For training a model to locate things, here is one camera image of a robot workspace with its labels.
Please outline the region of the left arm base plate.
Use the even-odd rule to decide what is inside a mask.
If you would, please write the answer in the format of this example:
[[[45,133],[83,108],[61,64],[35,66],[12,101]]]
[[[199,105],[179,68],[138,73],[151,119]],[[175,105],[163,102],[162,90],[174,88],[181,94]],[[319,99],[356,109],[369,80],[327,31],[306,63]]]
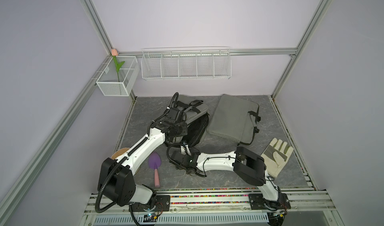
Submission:
[[[134,203],[132,205],[133,212],[168,212],[171,206],[170,195],[157,195],[147,205]]]

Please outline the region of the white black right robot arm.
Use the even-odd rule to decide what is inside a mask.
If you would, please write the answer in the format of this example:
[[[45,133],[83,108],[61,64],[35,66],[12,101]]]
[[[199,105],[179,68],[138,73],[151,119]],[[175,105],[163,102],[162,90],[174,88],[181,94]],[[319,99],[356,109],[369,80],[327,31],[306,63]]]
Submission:
[[[174,144],[167,148],[169,162],[187,174],[207,177],[207,171],[234,172],[244,182],[256,186],[261,192],[260,199],[251,197],[252,205],[275,212],[291,208],[288,196],[274,183],[269,175],[264,158],[244,148],[223,154],[189,153],[186,146]]]

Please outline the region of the grey bag with black straps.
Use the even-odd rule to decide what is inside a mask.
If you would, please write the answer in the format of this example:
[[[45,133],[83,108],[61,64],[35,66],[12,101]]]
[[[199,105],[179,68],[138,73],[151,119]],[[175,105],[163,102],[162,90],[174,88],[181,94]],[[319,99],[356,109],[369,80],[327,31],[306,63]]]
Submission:
[[[195,99],[186,95],[179,95],[176,108],[183,111],[183,121],[187,124],[187,134],[179,137],[166,137],[167,146],[175,143],[187,143],[189,147],[194,147],[200,143],[205,135],[209,124],[208,105],[203,100]]]

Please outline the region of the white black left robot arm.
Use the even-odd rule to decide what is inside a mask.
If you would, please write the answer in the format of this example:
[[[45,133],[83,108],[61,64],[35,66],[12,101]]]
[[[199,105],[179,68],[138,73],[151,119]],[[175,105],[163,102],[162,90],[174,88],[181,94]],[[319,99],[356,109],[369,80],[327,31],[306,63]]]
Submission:
[[[173,137],[188,134],[187,123],[168,120],[153,122],[147,133],[132,148],[115,159],[103,161],[98,181],[95,211],[103,213],[114,205],[142,204],[153,209],[157,193],[150,187],[137,185],[134,175],[156,148]]]

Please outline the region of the grey laptop bag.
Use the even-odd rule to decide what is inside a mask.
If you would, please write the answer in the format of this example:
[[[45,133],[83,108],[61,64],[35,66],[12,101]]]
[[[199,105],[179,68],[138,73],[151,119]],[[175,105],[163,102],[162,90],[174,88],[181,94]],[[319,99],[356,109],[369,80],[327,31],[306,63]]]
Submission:
[[[249,146],[259,132],[259,104],[224,94],[219,100],[207,131],[209,134]]]

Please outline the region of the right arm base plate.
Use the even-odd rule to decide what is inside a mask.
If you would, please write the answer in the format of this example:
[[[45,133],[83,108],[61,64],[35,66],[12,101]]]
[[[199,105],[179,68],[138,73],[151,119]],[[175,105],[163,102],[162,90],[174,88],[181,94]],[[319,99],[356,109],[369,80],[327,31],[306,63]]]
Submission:
[[[252,210],[289,210],[291,204],[288,196],[283,193],[278,193],[278,199],[276,201],[266,200],[262,194],[249,194],[249,202]]]

